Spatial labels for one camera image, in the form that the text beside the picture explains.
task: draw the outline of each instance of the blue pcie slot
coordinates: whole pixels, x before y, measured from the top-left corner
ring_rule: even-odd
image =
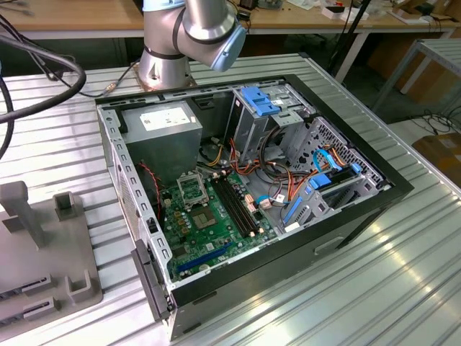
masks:
[[[216,249],[215,251],[211,251],[207,254],[204,254],[203,256],[193,259],[192,261],[189,261],[187,263],[184,263],[183,265],[178,265],[177,270],[178,272],[184,272],[185,270],[189,270],[198,265],[202,265],[203,263],[208,262],[209,260],[213,260],[216,257],[222,256],[228,250],[228,247],[232,244],[233,243],[230,242],[224,245],[223,247]]]

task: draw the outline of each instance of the aluminum workbench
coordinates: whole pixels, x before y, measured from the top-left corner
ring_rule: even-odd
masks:
[[[103,89],[122,71],[90,71],[86,91]],[[244,58],[224,74],[193,63],[192,73],[199,84],[297,74],[415,190],[351,245],[174,344],[459,345],[460,189],[308,58]],[[6,82],[17,108],[63,91],[44,76]],[[139,90],[130,74],[115,94]],[[133,243],[107,173],[93,100],[74,97],[18,121],[12,147],[0,163],[0,178],[23,179],[31,187],[31,201],[65,190],[83,198],[104,291],[100,304],[5,345],[169,343],[164,326],[153,321],[130,258]]]

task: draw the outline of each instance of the yellow wire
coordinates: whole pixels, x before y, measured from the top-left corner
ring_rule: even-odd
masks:
[[[222,153],[223,153],[223,146],[220,146],[218,156],[216,156],[216,159],[213,162],[210,162],[209,164],[207,164],[207,166],[209,166],[209,167],[215,166],[219,162],[219,160],[221,159],[221,154]]]

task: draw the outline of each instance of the ram slot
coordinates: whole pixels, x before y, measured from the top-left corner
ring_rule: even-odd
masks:
[[[232,221],[237,225],[238,232],[243,238],[250,235],[251,232],[256,232],[258,227],[251,218],[243,203],[238,198],[231,184],[224,179],[213,180],[214,187],[221,203],[227,210]]]

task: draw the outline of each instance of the wooden table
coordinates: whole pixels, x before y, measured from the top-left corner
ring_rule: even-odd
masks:
[[[32,39],[69,39],[102,37],[142,37],[143,16],[133,0],[28,0],[33,17],[4,11],[19,31]],[[370,16],[361,23],[336,80],[343,81],[370,33],[440,31],[449,38],[459,23],[443,22],[442,27],[429,24],[407,25],[390,14]],[[285,2],[282,9],[255,9],[251,13],[252,35],[340,33],[344,22],[331,20],[319,8],[309,11]]]

